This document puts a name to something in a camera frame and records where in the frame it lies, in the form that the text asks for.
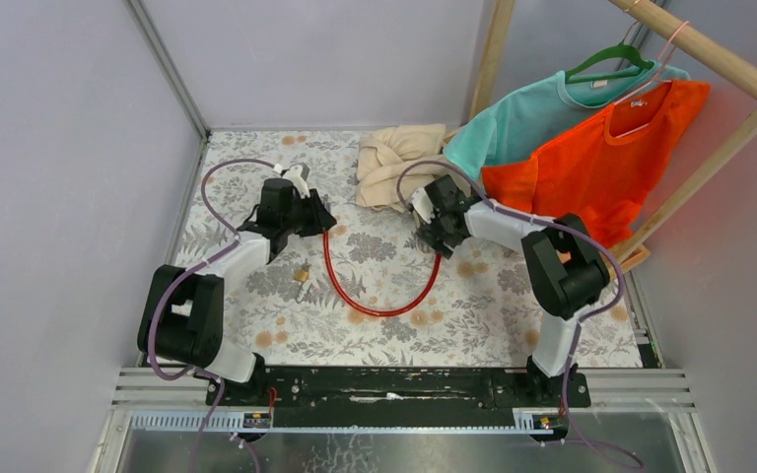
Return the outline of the red cable lock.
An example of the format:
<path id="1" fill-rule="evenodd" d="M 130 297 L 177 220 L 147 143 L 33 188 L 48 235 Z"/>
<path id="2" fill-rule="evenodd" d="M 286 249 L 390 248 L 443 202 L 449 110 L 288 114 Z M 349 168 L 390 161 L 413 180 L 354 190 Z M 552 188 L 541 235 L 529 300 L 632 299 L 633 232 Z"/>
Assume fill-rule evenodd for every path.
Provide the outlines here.
<path id="1" fill-rule="evenodd" d="M 443 258 L 406 247 L 403 237 L 350 231 L 322 237 L 322 260 L 330 288 L 363 318 L 393 318 L 414 312 L 437 286 Z"/>

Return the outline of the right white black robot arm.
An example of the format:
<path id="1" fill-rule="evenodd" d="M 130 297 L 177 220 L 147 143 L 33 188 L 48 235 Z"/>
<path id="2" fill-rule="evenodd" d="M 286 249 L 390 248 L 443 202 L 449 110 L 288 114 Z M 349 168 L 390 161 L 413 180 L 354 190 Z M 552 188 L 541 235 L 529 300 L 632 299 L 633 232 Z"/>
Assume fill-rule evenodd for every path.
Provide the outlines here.
<path id="1" fill-rule="evenodd" d="M 441 256 L 452 256 L 468 238 L 522 255 L 542 322 L 518 386 L 532 407 L 589 406 L 575 347 L 580 319 L 598 307 L 610 274 L 583 221 L 574 214 L 558 219 L 525 214 L 466 195 L 447 175 L 415 190 L 410 208 L 420 220 L 418 237 Z"/>

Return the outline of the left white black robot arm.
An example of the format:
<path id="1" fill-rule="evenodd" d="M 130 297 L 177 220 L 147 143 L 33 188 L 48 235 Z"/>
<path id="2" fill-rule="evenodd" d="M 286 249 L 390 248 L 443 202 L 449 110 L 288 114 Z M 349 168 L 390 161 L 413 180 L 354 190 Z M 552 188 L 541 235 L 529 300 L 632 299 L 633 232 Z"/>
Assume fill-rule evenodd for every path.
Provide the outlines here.
<path id="1" fill-rule="evenodd" d="M 154 272 L 137 335 L 139 350 L 152 360 L 164 358 L 225 379 L 238 402 L 257 403 L 267 381 L 255 369 L 264 361 L 226 339 L 225 298 L 271 263 L 290 237 L 318 236 L 335 223 L 304 178 L 265 180 L 254 219 L 239 226 L 233 241 L 191 268 L 163 265 Z"/>

